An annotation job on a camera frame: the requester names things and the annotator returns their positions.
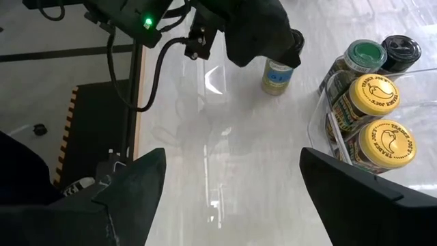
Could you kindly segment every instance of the blue label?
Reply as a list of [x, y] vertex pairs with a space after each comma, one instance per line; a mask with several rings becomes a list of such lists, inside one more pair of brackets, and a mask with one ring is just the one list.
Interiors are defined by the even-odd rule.
[[287, 71], [287, 72], [278, 72], [271, 70], [267, 74], [267, 78], [271, 80], [273, 83], [287, 83], [290, 81], [293, 75], [293, 69]]

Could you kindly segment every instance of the black jar lid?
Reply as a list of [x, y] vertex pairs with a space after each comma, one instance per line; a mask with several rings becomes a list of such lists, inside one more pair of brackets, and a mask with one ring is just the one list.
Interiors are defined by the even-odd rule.
[[382, 42], [382, 47], [387, 51], [387, 61], [382, 69], [389, 72], [402, 72], [413, 65], [422, 55], [422, 49], [413, 39], [394, 35]]
[[295, 29], [292, 29], [292, 35], [294, 38], [294, 48], [296, 49], [296, 51], [300, 55], [300, 53], [302, 52], [302, 48], [305, 44], [305, 39], [303, 38], [302, 33], [298, 30], [295, 30]]

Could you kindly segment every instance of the white tabletop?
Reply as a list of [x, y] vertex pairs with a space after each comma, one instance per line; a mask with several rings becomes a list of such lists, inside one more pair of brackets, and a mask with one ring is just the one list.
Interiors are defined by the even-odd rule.
[[[434, 0], [283, 0], [305, 37], [302, 65], [281, 96], [261, 89], [265, 58], [239, 68], [219, 34], [208, 61], [170, 48], [154, 106], [138, 122], [137, 154], [164, 147], [167, 173], [146, 245], [330, 245], [298, 160], [310, 146], [315, 92], [334, 59], [356, 39], [404, 34], [423, 49], [412, 70], [437, 67]], [[190, 18], [147, 50], [145, 105], [162, 45], [187, 36]]]

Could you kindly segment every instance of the clear plastic bin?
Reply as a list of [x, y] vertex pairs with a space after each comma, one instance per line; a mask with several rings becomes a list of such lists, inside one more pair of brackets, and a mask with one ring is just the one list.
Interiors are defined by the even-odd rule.
[[[437, 69], [392, 74], [401, 102], [384, 119], [408, 128], [417, 142], [417, 154], [407, 166], [380, 174], [387, 180], [437, 197]], [[333, 127], [336, 143], [328, 140], [326, 116]], [[323, 92], [308, 125], [308, 136], [316, 150], [334, 156], [339, 149], [346, 163], [352, 164], [338, 124]]]

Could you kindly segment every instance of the green led light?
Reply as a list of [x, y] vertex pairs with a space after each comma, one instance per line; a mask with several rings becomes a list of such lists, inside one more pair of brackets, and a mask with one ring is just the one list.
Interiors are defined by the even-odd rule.
[[153, 24], [152, 19], [147, 18], [147, 19], [145, 20], [145, 24], [146, 24], [146, 25], [152, 25], [152, 24]]

